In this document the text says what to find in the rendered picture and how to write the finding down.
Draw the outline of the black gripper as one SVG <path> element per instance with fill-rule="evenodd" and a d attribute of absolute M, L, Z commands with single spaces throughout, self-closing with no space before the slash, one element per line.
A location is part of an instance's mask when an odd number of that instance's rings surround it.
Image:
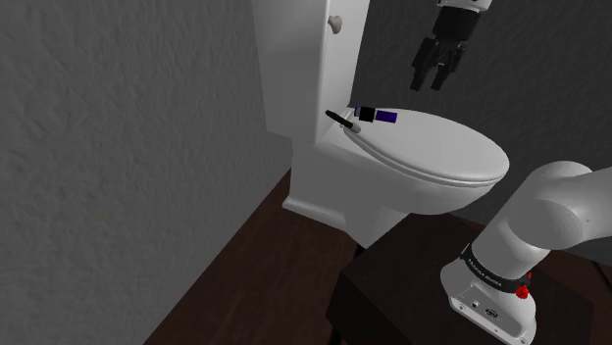
<path fill-rule="evenodd" d="M 433 27 L 434 38 L 426 37 L 415 56 L 410 88 L 419 91 L 433 68 L 437 68 L 431 89 L 440 90 L 454 73 L 465 53 L 464 44 L 474 32 L 481 14 L 468 9 L 442 7 Z"/>

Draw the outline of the purple and black tube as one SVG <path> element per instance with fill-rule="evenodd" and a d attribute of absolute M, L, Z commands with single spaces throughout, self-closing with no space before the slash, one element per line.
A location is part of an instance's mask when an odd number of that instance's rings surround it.
<path fill-rule="evenodd" d="M 371 108 L 371 107 L 356 107 L 353 111 L 353 116 L 361 122 L 384 122 L 396 123 L 397 113 Z"/>

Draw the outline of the white toilet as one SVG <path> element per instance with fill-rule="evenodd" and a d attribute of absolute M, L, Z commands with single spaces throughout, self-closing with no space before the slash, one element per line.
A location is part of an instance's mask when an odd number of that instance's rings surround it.
<path fill-rule="evenodd" d="M 267 129 L 292 145 L 284 206 L 369 247 L 409 214 L 440 215 L 505 176 L 479 132 L 418 111 L 361 122 L 350 100 L 370 0 L 251 0 Z M 325 114 L 361 127 L 353 133 Z"/>

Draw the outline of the black pen with grey cap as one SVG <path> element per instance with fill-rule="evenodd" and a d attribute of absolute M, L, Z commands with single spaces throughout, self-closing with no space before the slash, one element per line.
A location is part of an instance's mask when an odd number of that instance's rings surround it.
<path fill-rule="evenodd" d="M 330 117 L 332 120 L 341 124 L 342 126 L 344 126 L 345 128 L 347 128 L 353 133 L 359 133 L 361 131 L 361 127 L 357 123 L 350 122 L 349 120 L 343 118 L 342 116 L 340 116 L 339 114 L 333 111 L 326 110 L 325 114 L 328 117 Z"/>

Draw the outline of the dark robot stand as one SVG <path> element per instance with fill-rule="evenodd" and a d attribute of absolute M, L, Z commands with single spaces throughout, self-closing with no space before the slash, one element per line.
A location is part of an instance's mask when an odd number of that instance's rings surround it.
<path fill-rule="evenodd" d="M 410 215 L 339 274 L 327 317 L 347 345 L 504 345 L 450 307 L 440 270 L 482 226 Z M 533 271 L 534 345 L 612 345 L 612 269 L 555 251 Z"/>

